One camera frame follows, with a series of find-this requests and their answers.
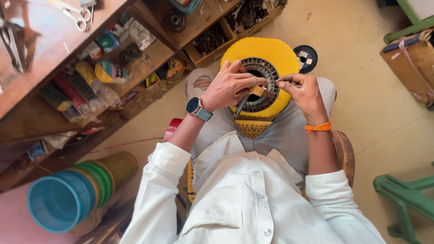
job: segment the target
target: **green bucket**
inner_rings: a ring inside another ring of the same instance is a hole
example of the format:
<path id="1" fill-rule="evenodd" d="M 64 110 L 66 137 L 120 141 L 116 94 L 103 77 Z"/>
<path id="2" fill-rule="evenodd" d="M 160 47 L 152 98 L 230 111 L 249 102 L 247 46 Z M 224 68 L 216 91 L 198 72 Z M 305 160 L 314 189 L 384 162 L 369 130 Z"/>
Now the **green bucket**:
<path id="1" fill-rule="evenodd" d="M 76 164 L 74 167 L 86 170 L 98 180 L 101 187 L 101 201 L 98 208 L 102 207 L 109 200 L 110 194 L 112 193 L 112 179 L 110 178 L 110 175 L 103 167 L 89 162 L 82 162 Z"/>

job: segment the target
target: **beige floor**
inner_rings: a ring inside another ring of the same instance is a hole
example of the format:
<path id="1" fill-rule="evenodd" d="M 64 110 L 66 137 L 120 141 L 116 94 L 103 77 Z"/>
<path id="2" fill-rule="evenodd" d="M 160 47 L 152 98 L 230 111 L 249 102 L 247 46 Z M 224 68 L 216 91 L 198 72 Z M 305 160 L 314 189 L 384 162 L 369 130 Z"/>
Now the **beige floor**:
<path id="1" fill-rule="evenodd" d="M 430 165 L 434 160 L 434 113 L 413 100 L 379 55 L 385 46 L 383 36 L 406 23 L 399 7 L 379 10 L 374 0 L 289 1 L 281 16 L 254 34 L 281 39 L 291 48 L 306 44 L 316 49 L 319 63 L 312 74 L 330 79 L 338 91 L 332 112 L 333 129 L 351 139 L 356 153 L 355 201 L 384 239 L 397 244 L 406 242 L 388 236 L 386 226 L 394 222 L 393 208 L 376 194 L 373 179 L 391 174 L 412 180 L 434 172 Z M 215 73 L 219 62 L 210 65 Z M 163 137 L 172 118 L 184 117 L 186 101 L 183 84 L 179 84 L 98 148 Z M 121 146 L 85 158 L 125 150 L 144 166 L 157 142 L 162 140 Z M 124 201 L 137 193 L 140 177 L 137 174 L 125 187 Z M 183 176 L 179 187 L 183 194 L 185 182 Z M 432 240 L 429 230 L 420 227 L 422 243 Z"/>

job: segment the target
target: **watch strap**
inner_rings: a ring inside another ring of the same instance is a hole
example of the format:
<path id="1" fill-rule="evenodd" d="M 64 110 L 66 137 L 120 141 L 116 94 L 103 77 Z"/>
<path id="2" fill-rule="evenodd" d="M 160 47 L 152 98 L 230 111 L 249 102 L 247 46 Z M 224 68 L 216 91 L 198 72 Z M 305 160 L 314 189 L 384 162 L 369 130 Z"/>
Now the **watch strap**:
<path id="1" fill-rule="evenodd" d="M 203 119 L 204 121 L 208 121 L 213 114 L 203 108 L 200 108 L 199 111 L 196 112 L 196 116 Z"/>

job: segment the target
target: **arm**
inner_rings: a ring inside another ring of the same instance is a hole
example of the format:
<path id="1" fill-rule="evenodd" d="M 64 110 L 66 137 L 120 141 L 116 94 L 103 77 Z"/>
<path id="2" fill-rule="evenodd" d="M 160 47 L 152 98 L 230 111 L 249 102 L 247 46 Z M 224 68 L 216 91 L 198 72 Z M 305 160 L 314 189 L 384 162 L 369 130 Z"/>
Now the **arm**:
<path id="1" fill-rule="evenodd" d="M 280 77 L 277 85 L 291 94 L 308 125 L 317 126 L 329 121 L 314 76 L 293 73 Z M 308 135 L 308 150 L 306 195 L 316 212 L 345 243 L 385 243 L 375 226 L 363 216 L 353 201 L 348 179 L 336 160 L 331 132 L 311 131 Z"/>
<path id="2" fill-rule="evenodd" d="M 246 73 L 238 60 L 226 61 L 201 96 L 202 106 L 208 112 L 237 104 L 253 85 L 267 84 L 265 78 Z M 166 143 L 157 143 L 143 176 L 134 205 L 134 213 L 121 244 L 171 244 L 177 240 L 175 195 L 178 180 L 184 172 L 199 131 L 205 124 L 201 118 L 187 114 Z"/>

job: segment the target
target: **smartwatch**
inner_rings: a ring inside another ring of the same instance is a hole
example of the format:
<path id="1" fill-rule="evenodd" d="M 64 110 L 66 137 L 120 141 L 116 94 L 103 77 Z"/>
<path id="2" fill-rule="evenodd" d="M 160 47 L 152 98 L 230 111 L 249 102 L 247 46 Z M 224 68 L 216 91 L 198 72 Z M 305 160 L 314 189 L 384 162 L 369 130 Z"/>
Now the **smartwatch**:
<path id="1" fill-rule="evenodd" d="M 187 111 L 187 113 L 197 116 L 204 121 L 210 120 L 213 115 L 212 113 L 202 108 L 200 97 L 193 97 L 192 99 L 188 100 L 185 110 Z"/>

